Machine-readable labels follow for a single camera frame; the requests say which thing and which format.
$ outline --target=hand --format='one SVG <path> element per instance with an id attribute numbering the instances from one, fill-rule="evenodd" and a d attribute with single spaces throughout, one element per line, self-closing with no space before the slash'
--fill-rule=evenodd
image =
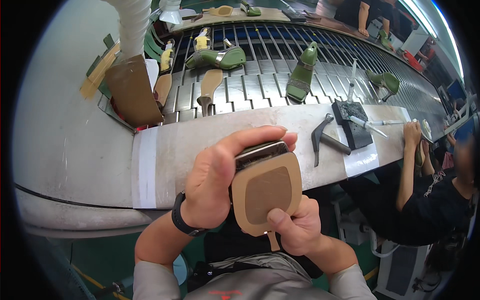
<path id="1" fill-rule="evenodd" d="M 360 32 L 362 35 L 366 36 L 366 37 L 369 37 L 369 36 L 370 36 L 370 35 L 368 34 L 367 29 L 365 29 L 365 28 L 359 28 L 359 32 Z"/>
<path id="2" fill-rule="evenodd" d="M 182 219 L 194 228 L 218 227 L 230 211 L 228 187 L 235 175 L 234 157 L 247 147 L 280 139 L 293 151 L 297 138 L 283 126 L 262 126 L 234 132 L 200 152 L 185 184 Z"/>
<path id="3" fill-rule="evenodd" d="M 416 148 L 421 138 L 420 122 L 407 122 L 403 126 L 403 136 L 405 138 L 405 148 Z"/>
<path id="4" fill-rule="evenodd" d="M 305 195 L 292 218 L 280 208 L 274 208 L 268 213 L 267 221 L 281 235 L 283 249 L 295 256 L 314 251 L 322 236 L 318 203 Z"/>

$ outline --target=black smartwatch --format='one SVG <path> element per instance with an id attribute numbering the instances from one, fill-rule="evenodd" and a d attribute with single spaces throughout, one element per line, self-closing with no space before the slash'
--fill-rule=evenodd
<path id="1" fill-rule="evenodd" d="M 172 221 L 175 227 L 178 228 L 181 232 L 188 234 L 191 237 L 198 237 L 206 233 L 208 229 L 190 227 L 183 221 L 180 214 L 180 206 L 183 201 L 185 201 L 185 191 L 182 191 L 177 195 L 177 197 L 175 198 L 175 204 L 173 205 Z"/>

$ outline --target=green floor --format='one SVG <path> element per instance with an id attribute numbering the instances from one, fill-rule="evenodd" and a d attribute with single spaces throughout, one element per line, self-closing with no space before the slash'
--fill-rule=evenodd
<path id="1" fill-rule="evenodd" d="M 336 226 L 335 213 L 331 212 L 331 222 L 329 235 L 338 238 L 338 229 Z M 112 282 L 122 280 L 133 275 L 134 260 L 133 251 L 135 242 L 140 233 L 128 234 L 123 236 L 114 236 L 95 239 L 78 240 L 52 240 L 56 245 L 62 248 L 65 257 L 71 260 L 84 275 L 87 275 L 94 281 L 103 286 L 110 286 Z M 185 247 L 183 254 L 190 267 L 195 266 L 197 261 L 204 260 L 203 237 L 195 238 Z M 374 270 L 380 263 L 380 259 L 370 251 L 370 242 L 367 241 L 360 246 L 351 245 L 357 254 L 360 267 L 363 274 L 366 275 Z M 91 292 L 98 290 L 91 280 L 84 277 L 85 284 Z M 368 286 L 373 289 L 376 285 L 377 275 L 375 274 L 367 280 Z M 323 275 L 313 280 L 313 285 L 328 290 L 326 276 Z M 186 294 L 186 286 L 180 287 L 182 296 Z M 123 295 L 132 299 L 132 287 L 127 288 Z M 105 296 L 102 299 L 116 299 L 113 294 Z"/>

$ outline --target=white hose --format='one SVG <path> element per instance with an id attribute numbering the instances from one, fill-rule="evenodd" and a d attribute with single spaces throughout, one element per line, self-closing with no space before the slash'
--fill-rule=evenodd
<path id="1" fill-rule="evenodd" d="M 152 0 L 102 0 L 119 13 L 121 59 L 144 55 L 145 33 L 150 26 Z"/>

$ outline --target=fingernail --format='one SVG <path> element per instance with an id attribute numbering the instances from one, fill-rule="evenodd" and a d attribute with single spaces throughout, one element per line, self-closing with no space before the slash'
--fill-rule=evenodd
<path id="1" fill-rule="evenodd" d="M 277 125 L 277 126 L 275 126 L 275 127 L 280 128 L 280 129 L 283 130 L 283 131 L 287 131 L 287 128 L 285 128 L 285 127 L 283 127 L 283 126 Z"/>
<path id="2" fill-rule="evenodd" d="M 274 208 L 268 213 L 268 218 L 274 224 L 280 223 L 284 217 L 285 217 L 285 212 L 280 208 Z"/>

